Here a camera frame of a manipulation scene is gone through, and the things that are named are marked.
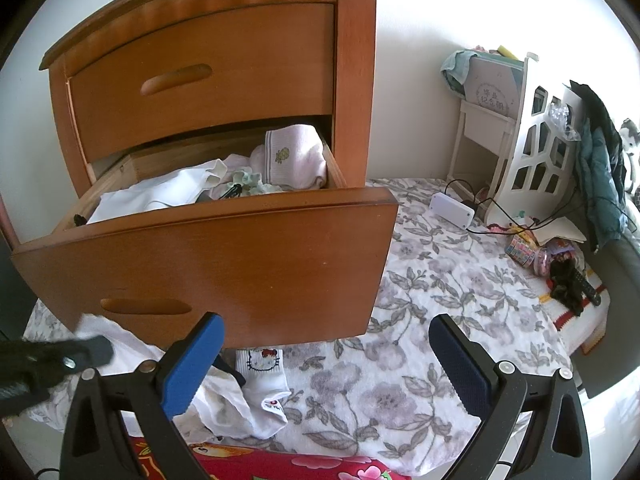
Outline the grey black underwear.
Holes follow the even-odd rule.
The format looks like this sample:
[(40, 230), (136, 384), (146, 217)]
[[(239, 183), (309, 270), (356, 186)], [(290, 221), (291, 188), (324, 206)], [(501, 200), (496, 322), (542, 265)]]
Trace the grey black underwear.
[(216, 188), (206, 188), (203, 190), (195, 203), (214, 202), (215, 200), (228, 200), (229, 198), (240, 197), (243, 193), (243, 185), (239, 183), (228, 183), (218, 185)]

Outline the grey floral quilt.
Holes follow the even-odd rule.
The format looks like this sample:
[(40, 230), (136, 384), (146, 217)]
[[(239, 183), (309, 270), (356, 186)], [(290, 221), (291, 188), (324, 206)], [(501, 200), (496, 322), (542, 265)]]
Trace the grey floral quilt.
[(390, 253), (367, 331), (286, 346), (288, 424), (252, 437), (239, 385), (213, 370), (175, 423), (189, 444), (328, 457), (369, 457), (420, 476), (454, 460), (478, 420), (454, 393), (428, 341), (447, 313), (496, 361), (550, 375), (570, 362), (528, 273), (510, 259), (505, 236), (463, 231), (430, 211), (439, 180), (386, 179), (398, 201)]

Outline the small white bedside shelf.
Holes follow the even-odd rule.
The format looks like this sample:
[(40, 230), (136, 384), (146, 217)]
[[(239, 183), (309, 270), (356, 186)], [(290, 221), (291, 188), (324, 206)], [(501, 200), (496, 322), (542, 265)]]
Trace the small white bedside shelf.
[(527, 71), (536, 55), (519, 61), (479, 50), (454, 52), (440, 71), (460, 99), (447, 181), (465, 202), (500, 191), (511, 169), (522, 121)]

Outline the white hello kitty sock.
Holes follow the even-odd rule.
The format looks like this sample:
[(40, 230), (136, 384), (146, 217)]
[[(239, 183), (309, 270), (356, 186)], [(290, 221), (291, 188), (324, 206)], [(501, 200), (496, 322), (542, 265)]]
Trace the white hello kitty sock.
[(283, 367), (283, 351), (267, 347), (238, 350), (235, 369), (245, 379), (242, 391), (250, 407), (250, 435), (258, 439), (273, 437), (288, 424), (282, 402), (291, 390)]

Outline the wooden nightstand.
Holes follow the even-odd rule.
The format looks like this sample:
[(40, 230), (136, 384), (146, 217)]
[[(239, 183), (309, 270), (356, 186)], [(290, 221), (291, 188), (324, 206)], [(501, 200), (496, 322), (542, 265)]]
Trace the wooden nightstand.
[(40, 63), (77, 193), (107, 157), (187, 132), (331, 119), (346, 182), (366, 180), (376, 0), (114, 0)]

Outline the pink pineapple sock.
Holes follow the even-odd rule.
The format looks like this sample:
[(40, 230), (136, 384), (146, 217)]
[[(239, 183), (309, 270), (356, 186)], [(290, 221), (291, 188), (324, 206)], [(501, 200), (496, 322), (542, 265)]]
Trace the pink pineapple sock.
[(324, 145), (312, 125), (290, 125), (265, 135), (265, 181), (286, 190), (318, 190), (326, 184)]

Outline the colourful toy pile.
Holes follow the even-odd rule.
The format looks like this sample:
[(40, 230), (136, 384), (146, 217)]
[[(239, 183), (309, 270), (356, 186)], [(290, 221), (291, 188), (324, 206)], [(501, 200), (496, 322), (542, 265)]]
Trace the colourful toy pile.
[(551, 263), (555, 261), (568, 260), (579, 272), (586, 270), (582, 250), (575, 242), (565, 238), (555, 237), (539, 245), (532, 234), (521, 232), (511, 236), (506, 245), (506, 254), (523, 268), (545, 278), (550, 275)]

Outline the white garment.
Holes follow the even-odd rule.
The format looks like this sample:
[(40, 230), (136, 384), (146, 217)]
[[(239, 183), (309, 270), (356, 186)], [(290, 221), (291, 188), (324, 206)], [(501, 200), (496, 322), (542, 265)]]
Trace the white garment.
[(104, 193), (88, 223), (194, 204), (201, 192), (214, 188), (226, 174), (228, 166), (224, 161), (213, 159)]

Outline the teal jacket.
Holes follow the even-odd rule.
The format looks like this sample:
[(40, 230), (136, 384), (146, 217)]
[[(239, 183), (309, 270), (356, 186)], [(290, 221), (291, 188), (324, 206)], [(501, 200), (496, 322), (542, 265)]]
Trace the teal jacket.
[(585, 207), (589, 247), (598, 252), (609, 242), (620, 240), (627, 229), (623, 139), (588, 84), (571, 80), (570, 90), (584, 108), (575, 174)]

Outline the white power adapter box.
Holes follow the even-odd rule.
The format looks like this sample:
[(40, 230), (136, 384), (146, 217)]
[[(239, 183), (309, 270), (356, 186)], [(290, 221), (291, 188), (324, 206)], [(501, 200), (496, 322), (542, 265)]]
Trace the white power adapter box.
[(462, 230), (469, 229), (475, 216), (471, 207), (442, 192), (432, 196), (430, 211)]

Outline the red floral blanket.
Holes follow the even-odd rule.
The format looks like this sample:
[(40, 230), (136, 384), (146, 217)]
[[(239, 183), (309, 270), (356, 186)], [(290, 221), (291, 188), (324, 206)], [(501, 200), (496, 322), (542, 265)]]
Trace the red floral blanket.
[(211, 479), (405, 479), (369, 457), (273, 453), (258, 448), (191, 444), (190, 451)]

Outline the mint green cloth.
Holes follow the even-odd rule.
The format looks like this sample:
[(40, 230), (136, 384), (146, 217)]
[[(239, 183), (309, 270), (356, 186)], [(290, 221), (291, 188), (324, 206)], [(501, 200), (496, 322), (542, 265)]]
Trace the mint green cloth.
[(279, 185), (266, 183), (259, 172), (250, 168), (235, 170), (228, 184), (228, 190), (233, 197), (256, 196), (266, 194), (283, 193), (284, 189)]

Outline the wooden drawer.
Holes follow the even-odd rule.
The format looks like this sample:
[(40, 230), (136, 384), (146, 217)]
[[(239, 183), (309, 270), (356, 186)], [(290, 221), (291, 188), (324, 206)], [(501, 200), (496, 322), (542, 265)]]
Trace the wooden drawer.
[(335, 160), (318, 191), (230, 198), (89, 218), (102, 194), (231, 152), (257, 130), (215, 133), (129, 153), (96, 180), (54, 231), (14, 249), (32, 291), (67, 327), (102, 315), (168, 347), (206, 312), (230, 348), (347, 338), (368, 326), (397, 214), (393, 194), (352, 188)]
[(169, 26), (70, 80), (86, 159), (213, 126), (326, 115), (334, 7), (251, 6)]

